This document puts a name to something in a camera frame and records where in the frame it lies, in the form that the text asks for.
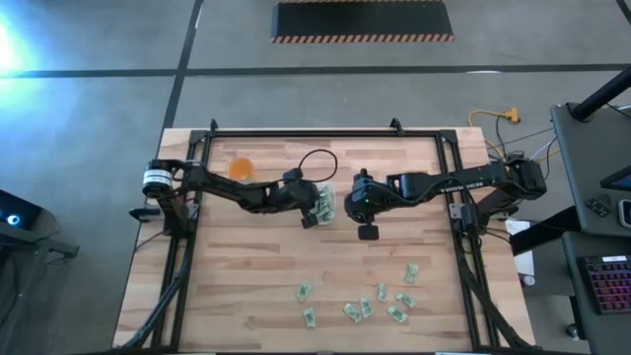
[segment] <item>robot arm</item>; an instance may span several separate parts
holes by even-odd
[[[175,174],[182,171],[180,186],[173,187]],[[181,196],[191,191],[202,191],[235,201],[243,210],[250,213],[279,213],[300,209],[303,214],[303,227],[317,224],[317,217],[310,213],[318,200],[316,185],[303,179],[300,169],[293,169],[279,181],[243,184],[229,178],[210,173],[206,168],[191,162],[156,159],[149,162],[143,180],[143,193],[155,198],[165,212],[166,226],[169,229],[186,230],[187,207]]]
[[[478,206],[482,207],[479,210],[469,208],[462,211],[465,224],[477,226],[481,222],[486,225],[490,215],[500,209],[508,208],[507,212],[514,213],[517,207],[511,206],[513,202],[518,199],[536,199],[546,191],[539,165],[523,158],[514,158],[506,164],[492,162],[486,166],[442,175],[393,175],[386,178],[386,183],[375,182],[362,169],[354,177],[353,190],[344,200],[344,209],[351,219],[362,224],[358,230],[361,240],[376,240],[379,232],[372,223],[379,213],[393,208],[414,207],[439,194],[486,186],[497,189],[479,202]]]

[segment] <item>keyboard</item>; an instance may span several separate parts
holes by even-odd
[[[631,255],[579,257],[599,315],[631,313]]]

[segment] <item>hazard stripe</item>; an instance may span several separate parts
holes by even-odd
[[[451,42],[456,38],[450,34],[411,35],[280,35],[271,39],[275,44],[309,43],[369,43],[369,42]]]

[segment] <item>wooden table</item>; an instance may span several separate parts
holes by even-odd
[[[488,163],[481,130],[456,131],[464,167]],[[160,157],[184,159],[189,133],[189,129],[166,130]],[[214,139],[208,168],[225,175],[234,158],[247,157],[254,163],[256,180],[275,180],[316,148],[330,149],[339,159],[332,180],[336,217],[328,226],[303,230],[298,211],[251,215],[233,202],[204,195],[180,351],[469,350],[444,197],[379,215],[381,238],[375,242],[358,240],[357,224],[347,218],[342,205],[353,175],[361,168],[367,168],[375,180],[409,171],[438,174],[432,139]],[[309,157],[304,165],[306,178],[313,179],[327,176],[331,168],[332,161],[324,154]],[[479,199],[489,191],[478,189],[473,194]],[[162,221],[143,225],[138,242],[161,228]],[[168,244],[169,238],[159,237],[136,252],[114,345],[128,340],[156,305]],[[484,237],[482,252],[494,302],[519,335],[533,343],[510,246]],[[403,282],[409,262],[420,268],[414,285]],[[377,300],[379,282],[387,284],[385,303]],[[301,283],[314,286],[303,304],[295,298]],[[398,292],[418,303],[408,310],[410,317],[404,323],[396,323],[386,311],[392,304],[405,308],[394,300]],[[342,309],[348,302],[358,307],[360,297],[371,300],[375,314],[356,324]],[[315,309],[317,329],[305,329],[302,310],[308,307]],[[479,307],[476,313],[485,334]],[[486,336],[482,339],[488,343]]]

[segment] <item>gray floor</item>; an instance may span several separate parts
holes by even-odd
[[[456,42],[272,45],[272,1],[207,1],[189,67],[598,64],[628,61],[631,27],[614,1],[447,0]],[[5,0],[0,70],[176,68],[192,0]],[[2,41],[5,36],[9,41]],[[175,127],[462,126],[474,109],[518,107],[505,140],[551,127],[550,106],[580,101],[613,72],[187,78]],[[77,259],[49,267],[16,329],[15,354],[109,348],[138,225],[141,176],[153,158],[173,78],[0,79],[0,188],[58,218]],[[620,104],[631,96],[619,98]],[[478,116],[495,141],[494,118]],[[547,132],[510,146],[532,154]],[[548,193],[518,216],[572,204],[560,156]],[[527,296],[537,343],[566,338],[567,299]]]

